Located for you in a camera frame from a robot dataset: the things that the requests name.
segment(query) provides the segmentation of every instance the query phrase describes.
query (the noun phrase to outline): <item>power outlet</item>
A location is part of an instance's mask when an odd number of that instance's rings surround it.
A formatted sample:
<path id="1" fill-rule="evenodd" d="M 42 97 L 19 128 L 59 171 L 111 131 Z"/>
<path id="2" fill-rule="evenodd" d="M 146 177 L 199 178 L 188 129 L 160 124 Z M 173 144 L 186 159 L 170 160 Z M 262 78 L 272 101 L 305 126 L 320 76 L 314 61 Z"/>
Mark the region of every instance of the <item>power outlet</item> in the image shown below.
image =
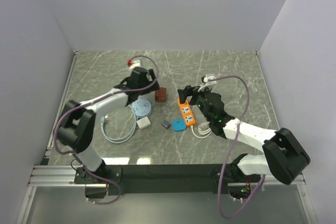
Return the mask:
<path id="1" fill-rule="evenodd" d="M 190 123 L 194 120 L 192 115 L 186 115 L 184 118 L 187 123 Z"/>
<path id="2" fill-rule="evenodd" d="M 185 124 L 190 127 L 196 124 L 195 117 L 193 112 L 189 106 L 188 100 L 185 100 L 185 103 L 180 103 L 180 100 L 177 100 L 178 106 L 180 107 L 182 117 L 184 119 Z"/>
<path id="3" fill-rule="evenodd" d="M 189 107 L 188 107 L 188 106 L 183 107 L 183 108 L 182 108 L 182 112 L 183 112 L 183 114 L 189 113 L 189 112 L 190 112 Z"/>

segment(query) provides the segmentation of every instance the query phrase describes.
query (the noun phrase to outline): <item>table surface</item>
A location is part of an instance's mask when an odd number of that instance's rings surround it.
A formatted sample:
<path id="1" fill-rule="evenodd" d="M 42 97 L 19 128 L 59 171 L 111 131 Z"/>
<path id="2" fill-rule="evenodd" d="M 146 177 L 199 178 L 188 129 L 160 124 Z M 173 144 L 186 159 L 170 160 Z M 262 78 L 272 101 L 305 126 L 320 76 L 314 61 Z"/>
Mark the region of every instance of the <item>table surface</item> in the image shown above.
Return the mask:
<path id="1" fill-rule="evenodd" d="M 149 119 L 151 126 L 136 129 L 133 137 L 123 144 L 108 142 L 100 131 L 94 128 L 93 146 L 107 164 L 211 164 L 222 163 L 232 140 L 212 134 L 208 138 L 196 138 L 191 129 L 174 132 L 165 129 L 161 122 L 181 119 L 177 105 L 177 89 L 186 85 L 201 84 L 201 77 L 207 73 L 215 76 L 238 75 L 248 84 L 250 107 L 243 121 L 255 126 L 278 129 L 278 124 L 265 80 L 255 51 L 81 51 L 69 82 L 66 101 L 85 101 L 106 93 L 122 79 L 129 76 L 126 62 L 132 56 L 147 55 L 157 63 L 159 84 L 167 88 L 167 101 L 158 103 L 154 92 L 144 95 L 152 104 Z M 150 62 L 143 60 L 146 68 Z M 240 116 L 246 104 L 246 91 L 236 79 L 219 81 L 213 92 L 220 93 L 225 110 Z M 198 108 L 193 108 L 197 124 L 205 121 Z M 129 108 L 121 108 L 108 114 L 106 133 L 118 138 L 126 135 L 134 119 Z M 239 154 L 259 152 L 243 143 L 237 143 L 229 162 Z M 71 156 L 59 155 L 53 149 L 49 165 L 69 165 Z"/>

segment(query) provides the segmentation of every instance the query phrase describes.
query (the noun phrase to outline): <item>white wall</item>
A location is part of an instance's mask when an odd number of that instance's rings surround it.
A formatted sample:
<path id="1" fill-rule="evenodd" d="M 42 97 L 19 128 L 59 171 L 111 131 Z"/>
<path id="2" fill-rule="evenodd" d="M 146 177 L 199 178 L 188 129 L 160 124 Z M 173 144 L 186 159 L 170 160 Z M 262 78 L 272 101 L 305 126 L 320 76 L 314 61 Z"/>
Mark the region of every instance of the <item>white wall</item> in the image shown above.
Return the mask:
<path id="1" fill-rule="evenodd" d="M 287 0 L 260 51 L 281 126 L 311 157 L 304 172 L 320 223 L 335 223 L 336 0 Z"/>
<path id="2" fill-rule="evenodd" d="M 48 0 L 72 48 L 259 50 L 285 0 Z"/>
<path id="3" fill-rule="evenodd" d="M 0 0 L 1 223 L 14 223 L 45 152 L 72 52 L 42 0 Z"/>

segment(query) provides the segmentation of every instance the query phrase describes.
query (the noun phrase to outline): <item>small blue box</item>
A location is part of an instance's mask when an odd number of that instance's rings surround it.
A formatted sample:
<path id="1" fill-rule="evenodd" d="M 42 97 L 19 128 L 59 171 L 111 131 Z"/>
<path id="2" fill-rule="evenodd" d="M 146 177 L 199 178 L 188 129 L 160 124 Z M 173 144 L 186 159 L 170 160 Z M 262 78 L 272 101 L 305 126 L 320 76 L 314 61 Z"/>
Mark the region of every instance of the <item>small blue box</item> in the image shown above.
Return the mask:
<path id="1" fill-rule="evenodd" d="M 178 119 L 172 122 L 174 131 L 183 131 L 187 128 L 183 119 Z"/>

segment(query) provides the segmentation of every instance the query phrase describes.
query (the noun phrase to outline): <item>black metal bar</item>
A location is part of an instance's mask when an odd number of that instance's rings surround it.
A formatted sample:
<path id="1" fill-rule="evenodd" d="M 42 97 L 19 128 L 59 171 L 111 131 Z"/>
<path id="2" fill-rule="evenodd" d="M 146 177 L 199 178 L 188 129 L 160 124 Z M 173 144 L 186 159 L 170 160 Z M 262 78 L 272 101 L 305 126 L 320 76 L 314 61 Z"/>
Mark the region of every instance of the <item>black metal bar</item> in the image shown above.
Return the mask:
<path id="1" fill-rule="evenodd" d="M 137 193 L 217 193 L 219 172 L 222 164 L 195 165 L 107 165 L 106 178 L 116 181 L 123 194 Z M 259 175 L 245 176 L 232 173 L 228 164 L 222 184 L 222 194 L 228 193 L 228 183 L 245 183 L 249 177 L 252 183 L 260 180 Z M 75 184 L 102 183 L 92 178 L 82 168 L 77 169 Z M 108 195 L 116 195 L 117 188 L 109 186 Z"/>

